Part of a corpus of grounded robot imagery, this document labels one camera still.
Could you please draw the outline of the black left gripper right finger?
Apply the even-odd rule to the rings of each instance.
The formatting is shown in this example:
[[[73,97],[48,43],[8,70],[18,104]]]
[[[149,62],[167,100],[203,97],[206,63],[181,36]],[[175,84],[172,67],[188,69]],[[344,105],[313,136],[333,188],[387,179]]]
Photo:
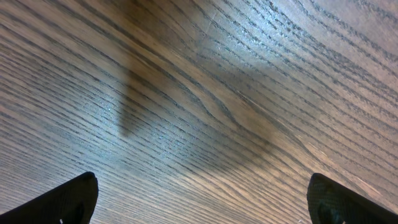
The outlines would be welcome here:
[[[311,221],[317,224],[397,224],[397,214],[320,173],[311,176],[307,202]]]

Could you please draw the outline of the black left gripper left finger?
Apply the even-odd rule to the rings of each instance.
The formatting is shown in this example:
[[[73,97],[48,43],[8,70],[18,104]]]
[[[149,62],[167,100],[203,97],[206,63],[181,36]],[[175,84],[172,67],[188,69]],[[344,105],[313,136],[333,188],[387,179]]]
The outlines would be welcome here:
[[[1,223],[89,223],[98,198],[98,181],[85,172],[1,215]]]

